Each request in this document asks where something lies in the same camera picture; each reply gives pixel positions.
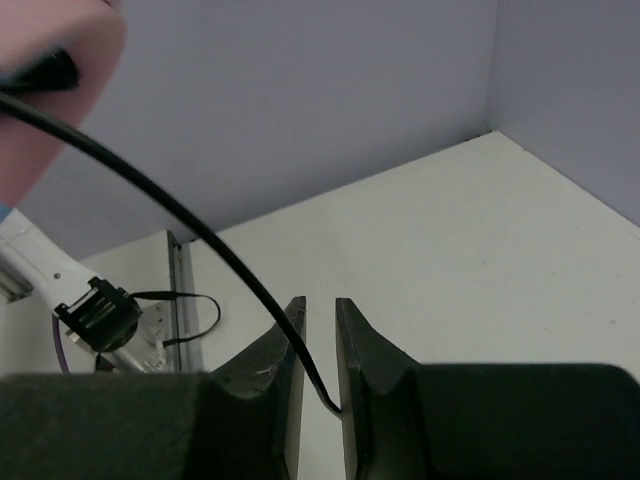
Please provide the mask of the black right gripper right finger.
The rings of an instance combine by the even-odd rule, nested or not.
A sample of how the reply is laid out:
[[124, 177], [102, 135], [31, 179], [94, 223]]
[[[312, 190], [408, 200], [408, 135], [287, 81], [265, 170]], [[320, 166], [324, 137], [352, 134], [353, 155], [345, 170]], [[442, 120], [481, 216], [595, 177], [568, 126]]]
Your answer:
[[350, 479], [635, 479], [639, 385], [594, 363], [422, 364], [336, 309]]

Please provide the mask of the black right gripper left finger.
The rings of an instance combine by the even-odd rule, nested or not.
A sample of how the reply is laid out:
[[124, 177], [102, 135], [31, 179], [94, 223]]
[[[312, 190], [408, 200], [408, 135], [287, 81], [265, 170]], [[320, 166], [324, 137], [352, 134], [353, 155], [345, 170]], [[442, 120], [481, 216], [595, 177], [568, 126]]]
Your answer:
[[303, 370], [272, 327], [200, 374], [1, 383], [5, 479], [294, 479]]

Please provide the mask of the pink blue cat-ear headphones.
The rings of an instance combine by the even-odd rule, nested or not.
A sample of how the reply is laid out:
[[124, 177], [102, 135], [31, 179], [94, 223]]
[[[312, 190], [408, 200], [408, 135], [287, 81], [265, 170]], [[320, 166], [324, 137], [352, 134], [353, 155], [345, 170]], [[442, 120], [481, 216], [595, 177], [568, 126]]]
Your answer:
[[[118, 1], [2, 2], [2, 92], [79, 126], [124, 50], [120, 8]], [[61, 141], [2, 115], [2, 208], [16, 207], [62, 148]]]

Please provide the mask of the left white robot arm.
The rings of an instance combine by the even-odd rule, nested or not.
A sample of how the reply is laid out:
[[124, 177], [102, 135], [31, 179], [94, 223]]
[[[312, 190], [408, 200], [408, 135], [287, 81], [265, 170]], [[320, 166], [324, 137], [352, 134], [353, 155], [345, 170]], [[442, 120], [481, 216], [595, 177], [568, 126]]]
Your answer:
[[63, 336], [120, 370], [150, 370], [145, 355], [153, 347], [139, 326], [142, 310], [133, 296], [77, 262], [17, 209], [1, 220], [1, 267], [44, 300], [63, 373], [69, 372]]

